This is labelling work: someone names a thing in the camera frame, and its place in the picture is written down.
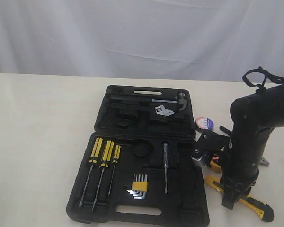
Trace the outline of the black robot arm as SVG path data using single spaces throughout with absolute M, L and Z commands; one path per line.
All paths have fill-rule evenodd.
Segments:
M 236 99 L 230 113 L 233 128 L 227 151 L 230 160 L 222 165 L 222 206 L 231 210 L 257 180 L 270 134 L 284 127 L 284 84 Z

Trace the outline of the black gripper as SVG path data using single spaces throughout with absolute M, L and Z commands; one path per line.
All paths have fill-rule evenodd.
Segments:
M 222 167 L 223 198 L 221 205 L 233 210 L 238 199 L 247 200 L 259 176 L 258 151 L 224 151 Z

